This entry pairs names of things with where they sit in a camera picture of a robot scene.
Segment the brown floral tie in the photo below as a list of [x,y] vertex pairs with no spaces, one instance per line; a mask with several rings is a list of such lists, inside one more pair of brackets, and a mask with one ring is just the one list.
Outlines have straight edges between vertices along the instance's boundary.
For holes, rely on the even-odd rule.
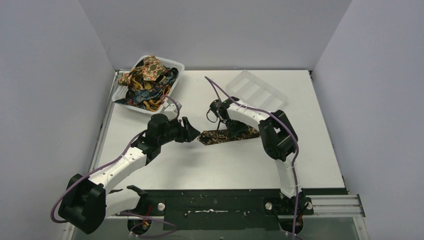
[[205,146],[223,144],[228,142],[255,139],[260,137],[260,132],[255,128],[248,126],[241,132],[234,133],[229,129],[205,130],[197,140]]

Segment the clear compartment tray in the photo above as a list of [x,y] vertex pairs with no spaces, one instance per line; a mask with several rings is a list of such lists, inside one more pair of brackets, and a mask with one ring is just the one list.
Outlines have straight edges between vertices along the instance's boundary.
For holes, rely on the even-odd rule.
[[288,97],[247,70],[243,70],[226,86],[225,91],[254,108],[275,112],[288,105]]

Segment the white plastic basket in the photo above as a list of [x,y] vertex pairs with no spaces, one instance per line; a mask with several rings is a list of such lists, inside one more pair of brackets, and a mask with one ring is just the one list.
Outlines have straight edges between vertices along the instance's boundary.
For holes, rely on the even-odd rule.
[[[138,62],[134,65],[134,67],[143,59],[143,58],[145,58],[145,57],[147,57],[147,56],[150,56],[150,55],[145,55],[145,56],[142,56],[139,60],[138,60]],[[176,61],[174,61],[174,60],[170,60],[170,59],[166,59],[166,58],[162,58],[162,57],[157,57],[160,61],[161,61],[161,63],[166,67],[166,68],[176,68],[178,71],[179,71],[179,75],[178,75],[178,77],[176,78],[176,81],[175,81],[175,83],[173,84],[173,86],[171,87],[171,90],[170,90],[170,94],[172,93],[172,91],[175,89],[175,87],[176,87],[176,85],[177,85],[177,83],[178,83],[178,81],[180,80],[180,76],[181,76],[181,74],[184,72],[184,70],[185,70],[185,66],[183,65],[183,64],[181,64],[181,63],[179,63],[179,62],[176,62]],[[130,70],[129,71],[127,71],[127,72],[123,72],[122,74],[121,74],[121,77],[123,76],[123,74],[126,74],[126,73],[128,73],[128,72],[130,72]],[[167,104],[166,103],[163,103],[162,102],[162,105],[159,107],[159,109],[158,109],[158,111],[148,111],[148,110],[146,110],[146,109],[143,109],[143,108],[138,108],[138,107],[135,107],[135,106],[131,106],[131,105],[126,105],[126,104],[124,104],[124,98],[126,97],[126,93],[127,93],[127,91],[128,91],[128,88],[126,87],[126,86],[123,86],[123,85],[119,85],[119,79],[118,79],[118,82],[117,82],[117,89],[116,89],[116,91],[113,93],[113,95],[112,95],[112,97],[111,97],[111,100],[112,100],[112,102],[113,103],[116,103],[116,104],[118,104],[118,105],[121,105],[121,106],[123,106],[123,107],[125,107],[125,108],[128,108],[128,109],[130,109],[130,110],[133,110],[133,111],[136,111],[136,112],[139,112],[139,113],[144,113],[144,114],[150,114],[150,115],[153,115],[153,114],[156,114],[156,113],[160,113],[160,112],[162,112],[163,110],[164,110],[164,108],[167,106]]]

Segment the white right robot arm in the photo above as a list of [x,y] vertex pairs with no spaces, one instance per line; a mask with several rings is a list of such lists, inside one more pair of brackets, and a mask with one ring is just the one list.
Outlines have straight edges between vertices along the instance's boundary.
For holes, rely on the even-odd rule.
[[303,193],[296,173],[299,138],[284,111],[267,112],[245,105],[236,97],[214,100],[209,111],[218,124],[225,124],[226,128],[203,131],[200,142],[214,145],[260,138],[265,153],[275,161],[280,196],[287,213],[299,219],[313,212],[312,201]]

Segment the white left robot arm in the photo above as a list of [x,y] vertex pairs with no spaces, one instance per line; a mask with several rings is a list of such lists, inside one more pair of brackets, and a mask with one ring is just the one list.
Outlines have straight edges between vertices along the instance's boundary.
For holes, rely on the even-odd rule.
[[170,142],[190,143],[200,136],[187,117],[168,119],[154,114],[146,130],[134,136],[116,159],[99,166],[86,175],[76,174],[68,182],[64,194],[56,201],[51,219],[56,223],[71,223],[86,234],[99,228],[109,216],[130,210],[141,215],[148,208],[142,190],[129,186],[114,188],[133,172],[145,167]]

